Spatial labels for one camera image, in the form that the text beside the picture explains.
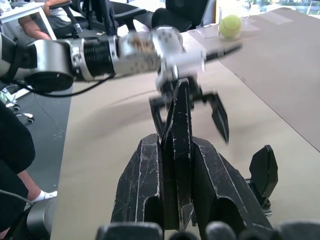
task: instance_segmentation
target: gray floor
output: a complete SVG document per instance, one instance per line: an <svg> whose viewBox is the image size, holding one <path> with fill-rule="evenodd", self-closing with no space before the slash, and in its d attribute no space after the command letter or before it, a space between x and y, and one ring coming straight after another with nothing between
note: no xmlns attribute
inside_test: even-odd
<svg viewBox="0 0 320 240"><path fill-rule="evenodd" d="M19 119L31 132L35 146L36 156L27 171L42 190L51 192L58 187L65 144L64 132L67 129L71 98L48 98L37 95L37 99L50 116L41 108L34 94L28 93L20 98L18 103L22 112L34 115L35 121L27 123L25 117Z"/></svg>

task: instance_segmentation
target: window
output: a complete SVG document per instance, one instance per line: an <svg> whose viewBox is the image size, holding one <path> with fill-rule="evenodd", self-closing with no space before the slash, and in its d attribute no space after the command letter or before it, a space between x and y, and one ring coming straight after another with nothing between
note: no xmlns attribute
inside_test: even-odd
<svg viewBox="0 0 320 240"><path fill-rule="evenodd" d="M313 0L218 0L217 6L218 19L230 14L258 15L284 7L320 18L320 2Z"/></svg>

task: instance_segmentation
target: tennis ball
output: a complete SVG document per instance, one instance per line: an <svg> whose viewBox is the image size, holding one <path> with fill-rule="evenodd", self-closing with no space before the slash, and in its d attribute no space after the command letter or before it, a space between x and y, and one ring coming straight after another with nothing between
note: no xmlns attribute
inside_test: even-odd
<svg viewBox="0 0 320 240"><path fill-rule="evenodd" d="M226 16L219 23L220 33L227 39L234 38L241 31L242 21L236 15Z"/></svg>

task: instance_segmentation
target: beige tabletop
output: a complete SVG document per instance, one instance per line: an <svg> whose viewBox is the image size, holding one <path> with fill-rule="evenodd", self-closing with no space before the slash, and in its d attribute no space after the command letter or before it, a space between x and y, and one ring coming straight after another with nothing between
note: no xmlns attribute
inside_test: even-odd
<svg viewBox="0 0 320 240"><path fill-rule="evenodd" d="M187 50L201 48L188 33L183 39ZM72 98L52 240L93 240L99 225L110 222L120 175L140 139L156 132L148 102L157 95L155 78L150 73L114 80ZM319 152L219 61L208 64L198 81L204 91L219 93L230 141L224 144L210 107L202 104L192 112L193 135L209 140L246 178L252 155L271 145L279 181L270 222L320 219ZM84 87L75 84L74 90Z"/></svg>

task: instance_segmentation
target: black pants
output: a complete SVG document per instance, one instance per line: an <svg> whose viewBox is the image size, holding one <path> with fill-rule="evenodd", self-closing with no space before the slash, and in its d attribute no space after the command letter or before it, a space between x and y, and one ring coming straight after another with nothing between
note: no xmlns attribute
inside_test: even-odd
<svg viewBox="0 0 320 240"><path fill-rule="evenodd" d="M29 130L0 101L0 189L24 198L28 190L17 176L35 158L35 147ZM9 228L24 211L26 203L0 193L0 232Z"/></svg>

